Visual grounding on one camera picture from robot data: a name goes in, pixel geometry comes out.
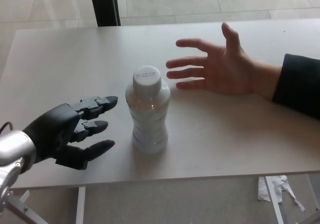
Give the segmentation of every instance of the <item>white table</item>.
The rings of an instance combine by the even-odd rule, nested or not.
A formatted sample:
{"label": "white table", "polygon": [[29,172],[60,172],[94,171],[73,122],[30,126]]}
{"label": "white table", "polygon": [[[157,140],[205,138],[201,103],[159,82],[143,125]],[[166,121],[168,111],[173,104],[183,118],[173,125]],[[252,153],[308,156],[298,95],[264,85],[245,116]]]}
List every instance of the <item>white table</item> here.
{"label": "white table", "polygon": [[[231,22],[254,58],[281,65],[285,53],[320,58],[320,20]],[[61,103],[116,95],[116,108],[101,115],[103,139],[116,145],[85,171],[36,164],[14,188],[85,186],[97,183],[194,177],[226,177],[320,170],[320,123],[257,97],[179,91],[166,78],[165,62],[195,49],[175,47],[182,37],[224,44],[220,23],[23,30],[15,35],[0,85],[0,123],[23,129]],[[125,88],[142,65],[158,68],[172,87],[166,151],[145,156],[131,145],[133,122]]]}

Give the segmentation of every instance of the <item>cable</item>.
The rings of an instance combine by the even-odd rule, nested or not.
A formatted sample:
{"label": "cable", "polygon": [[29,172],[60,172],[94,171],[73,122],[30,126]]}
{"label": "cable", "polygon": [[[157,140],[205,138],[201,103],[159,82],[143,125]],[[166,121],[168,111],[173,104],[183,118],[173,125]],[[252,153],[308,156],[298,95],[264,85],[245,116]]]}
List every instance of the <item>cable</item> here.
{"label": "cable", "polygon": [[0,134],[2,133],[2,131],[6,128],[6,126],[10,127],[10,131],[12,131],[14,129],[14,126],[12,125],[12,122],[6,122],[5,124],[2,125],[2,127],[0,128]]}

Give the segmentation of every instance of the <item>robotic hand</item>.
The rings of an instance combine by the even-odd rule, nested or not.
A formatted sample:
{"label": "robotic hand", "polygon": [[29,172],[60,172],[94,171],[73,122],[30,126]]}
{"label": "robotic hand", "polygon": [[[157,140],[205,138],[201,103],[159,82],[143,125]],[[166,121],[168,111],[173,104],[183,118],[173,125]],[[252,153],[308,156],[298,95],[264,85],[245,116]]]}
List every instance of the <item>robotic hand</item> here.
{"label": "robotic hand", "polygon": [[0,136],[0,215],[11,196],[10,187],[34,163],[54,158],[56,164],[84,170],[89,161],[109,150],[114,141],[102,141],[86,149],[67,144],[104,131],[108,122],[91,119],[114,108],[117,101],[111,96],[83,99],[74,105],[65,103],[42,114],[23,131]]}
{"label": "robotic hand", "polygon": [[35,146],[35,163],[54,158],[56,164],[78,170],[86,169],[88,161],[109,150],[115,144],[114,141],[102,141],[84,150],[68,146],[67,143],[81,142],[86,137],[104,131],[108,122],[90,120],[114,108],[117,101],[117,97],[92,97],[74,105],[59,105],[34,120],[23,132]]}

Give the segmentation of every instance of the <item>human thumb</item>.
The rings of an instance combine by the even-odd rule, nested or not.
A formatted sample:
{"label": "human thumb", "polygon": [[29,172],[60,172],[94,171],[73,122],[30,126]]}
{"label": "human thumb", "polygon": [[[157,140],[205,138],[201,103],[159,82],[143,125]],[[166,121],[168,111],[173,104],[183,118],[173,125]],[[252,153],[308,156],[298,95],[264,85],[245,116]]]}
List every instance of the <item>human thumb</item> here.
{"label": "human thumb", "polygon": [[222,23],[221,29],[226,39],[227,50],[230,52],[240,52],[241,45],[238,32],[230,28],[226,22]]}

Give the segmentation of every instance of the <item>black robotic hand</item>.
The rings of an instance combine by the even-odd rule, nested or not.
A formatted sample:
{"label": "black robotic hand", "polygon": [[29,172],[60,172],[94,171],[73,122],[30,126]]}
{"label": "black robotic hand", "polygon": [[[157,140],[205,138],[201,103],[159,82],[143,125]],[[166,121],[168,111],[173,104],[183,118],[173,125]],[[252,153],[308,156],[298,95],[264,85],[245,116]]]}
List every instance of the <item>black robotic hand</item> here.
{"label": "black robotic hand", "polygon": [[81,142],[86,137],[104,131],[108,122],[90,120],[114,108],[117,101],[118,98],[114,96],[92,97],[74,105],[59,105],[35,119],[23,130],[35,145],[35,163],[54,158],[59,165],[86,169],[88,161],[109,150],[114,141],[102,141],[86,149],[67,144]]}

